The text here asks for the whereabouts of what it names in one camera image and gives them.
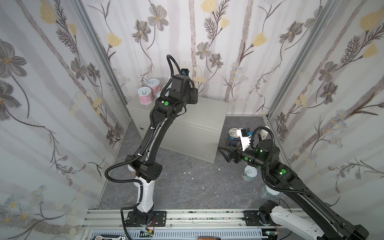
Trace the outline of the light blue can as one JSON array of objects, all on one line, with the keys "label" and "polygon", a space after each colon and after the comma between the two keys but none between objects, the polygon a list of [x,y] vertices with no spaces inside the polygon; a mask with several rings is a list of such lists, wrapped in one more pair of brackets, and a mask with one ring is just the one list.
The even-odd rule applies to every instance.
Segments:
[{"label": "light blue can", "polygon": [[242,177],[245,181],[251,182],[258,175],[258,170],[252,166],[246,166],[243,170]]}]

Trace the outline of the pink can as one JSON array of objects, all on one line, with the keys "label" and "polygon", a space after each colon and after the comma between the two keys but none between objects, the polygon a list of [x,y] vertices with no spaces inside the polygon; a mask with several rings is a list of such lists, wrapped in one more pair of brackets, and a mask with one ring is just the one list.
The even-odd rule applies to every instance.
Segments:
[{"label": "pink can", "polygon": [[152,90],[152,94],[155,96],[157,93],[161,92],[161,82],[158,79],[149,79],[147,80],[147,86]]},{"label": "pink can", "polygon": [[149,87],[141,87],[138,89],[138,96],[142,105],[149,105],[153,102],[152,89]]}]

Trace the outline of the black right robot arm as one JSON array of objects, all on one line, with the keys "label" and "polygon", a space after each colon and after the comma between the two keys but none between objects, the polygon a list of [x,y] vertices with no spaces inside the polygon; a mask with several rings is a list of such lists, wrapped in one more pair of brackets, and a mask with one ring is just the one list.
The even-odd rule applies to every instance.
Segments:
[{"label": "black right robot arm", "polygon": [[237,147],[219,147],[227,162],[247,162],[258,168],[266,186],[284,193],[310,218],[306,221],[273,201],[259,207],[258,220],[263,225],[276,224],[289,229],[306,240],[366,240],[369,232],[362,225],[353,225],[333,211],[317,197],[287,165],[280,162],[280,149],[275,136],[267,127],[238,130],[241,144]]}]

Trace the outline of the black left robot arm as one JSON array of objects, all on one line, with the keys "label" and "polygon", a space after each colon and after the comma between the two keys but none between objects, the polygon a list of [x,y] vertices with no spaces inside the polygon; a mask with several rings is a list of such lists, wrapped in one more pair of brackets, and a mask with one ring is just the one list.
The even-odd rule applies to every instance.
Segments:
[{"label": "black left robot arm", "polygon": [[[156,163],[156,155],[162,140],[174,120],[186,113],[187,105],[198,102],[198,90],[189,77],[189,71],[181,69],[171,55],[167,55],[167,62],[171,71],[170,79],[150,111],[150,125],[142,143],[132,156],[128,155],[124,162],[105,171],[105,177],[110,182],[138,184],[137,203],[132,207],[121,208],[121,212],[133,210],[135,222],[142,226],[154,222],[154,186],[163,170],[162,165]],[[126,165],[134,170],[134,179],[118,180],[110,176],[112,170]]]}]

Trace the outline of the grey metal cabinet counter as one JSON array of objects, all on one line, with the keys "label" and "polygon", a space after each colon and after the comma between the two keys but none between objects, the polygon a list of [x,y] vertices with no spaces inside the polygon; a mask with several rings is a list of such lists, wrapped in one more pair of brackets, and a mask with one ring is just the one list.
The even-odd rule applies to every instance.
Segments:
[{"label": "grey metal cabinet counter", "polygon": [[167,130],[161,148],[214,163],[229,104],[198,98]]}]

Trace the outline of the blue can silver lid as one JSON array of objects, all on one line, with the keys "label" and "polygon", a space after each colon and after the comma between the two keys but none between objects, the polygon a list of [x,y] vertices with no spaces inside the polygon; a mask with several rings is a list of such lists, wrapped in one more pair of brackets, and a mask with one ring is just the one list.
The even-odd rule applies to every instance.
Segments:
[{"label": "blue can silver lid", "polygon": [[227,135],[226,145],[230,147],[237,147],[241,144],[240,136],[237,133],[237,128],[231,128]]}]

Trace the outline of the white plastic bottle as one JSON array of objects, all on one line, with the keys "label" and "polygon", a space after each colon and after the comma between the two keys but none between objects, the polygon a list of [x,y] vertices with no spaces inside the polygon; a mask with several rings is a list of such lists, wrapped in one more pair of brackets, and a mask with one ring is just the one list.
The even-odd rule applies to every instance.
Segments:
[{"label": "white plastic bottle", "polygon": [[260,131],[260,136],[262,140],[266,139],[268,135],[269,135],[269,132],[267,130],[263,129]]}]

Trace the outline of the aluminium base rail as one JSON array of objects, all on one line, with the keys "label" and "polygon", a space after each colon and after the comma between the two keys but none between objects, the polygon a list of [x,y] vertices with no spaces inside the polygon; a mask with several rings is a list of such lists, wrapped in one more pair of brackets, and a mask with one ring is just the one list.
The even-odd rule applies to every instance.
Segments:
[{"label": "aluminium base rail", "polygon": [[325,234],[301,209],[281,206],[270,212],[251,210],[162,210],[155,224],[143,227],[125,212],[88,211],[82,224],[83,240],[320,240]]}]

